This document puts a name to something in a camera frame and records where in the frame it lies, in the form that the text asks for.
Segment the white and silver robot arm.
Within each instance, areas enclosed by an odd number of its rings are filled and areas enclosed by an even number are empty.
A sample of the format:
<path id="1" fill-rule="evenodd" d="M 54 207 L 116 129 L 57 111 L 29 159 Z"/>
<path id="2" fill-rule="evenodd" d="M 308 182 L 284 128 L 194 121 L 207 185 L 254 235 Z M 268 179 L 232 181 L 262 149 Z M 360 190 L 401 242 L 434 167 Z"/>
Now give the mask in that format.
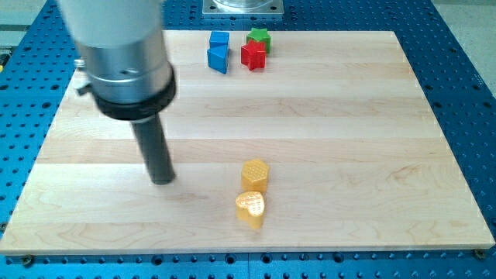
<path id="1" fill-rule="evenodd" d="M 57 4 L 84 61 L 88 90 L 103 114 L 145 119 L 172 102 L 176 83 L 164 43 L 161 0 Z"/>

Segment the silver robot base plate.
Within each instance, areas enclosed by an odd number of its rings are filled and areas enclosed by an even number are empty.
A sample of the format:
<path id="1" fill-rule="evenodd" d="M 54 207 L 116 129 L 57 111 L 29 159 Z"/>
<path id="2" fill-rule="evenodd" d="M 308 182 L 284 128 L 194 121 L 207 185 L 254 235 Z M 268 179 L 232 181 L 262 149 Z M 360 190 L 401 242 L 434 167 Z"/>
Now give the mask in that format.
<path id="1" fill-rule="evenodd" d="M 202 0 L 204 15 L 283 15 L 283 0 Z"/>

